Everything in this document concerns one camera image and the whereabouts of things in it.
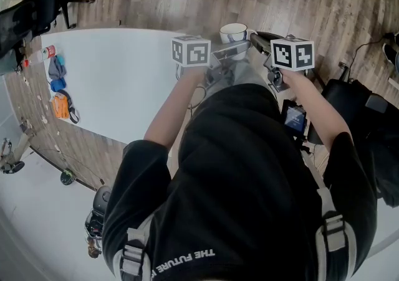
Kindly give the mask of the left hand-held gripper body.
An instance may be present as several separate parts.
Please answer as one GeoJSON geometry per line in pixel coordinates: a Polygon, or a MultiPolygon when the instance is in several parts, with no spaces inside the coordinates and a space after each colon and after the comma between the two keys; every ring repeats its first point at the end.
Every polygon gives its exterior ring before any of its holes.
{"type": "Polygon", "coordinates": [[[205,82],[218,82],[222,78],[222,63],[227,48],[233,44],[213,44],[198,36],[183,35],[171,39],[171,58],[175,62],[179,80],[188,69],[206,67],[205,82]]]}

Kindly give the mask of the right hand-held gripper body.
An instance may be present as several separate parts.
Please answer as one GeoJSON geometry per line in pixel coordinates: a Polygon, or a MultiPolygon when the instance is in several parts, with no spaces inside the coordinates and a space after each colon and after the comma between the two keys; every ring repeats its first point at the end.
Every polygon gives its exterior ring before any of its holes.
{"type": "Polygon", "coordinates": [[[315,67],[315,46],[310,40],[297,37],[277,36],[267,34],[266,41],[269,50],[266,50],[265,68],[267,78],[276,92],[287,90],[289,86],[283,81],[281,69],[293,72],[313,69],[315,67]]]}

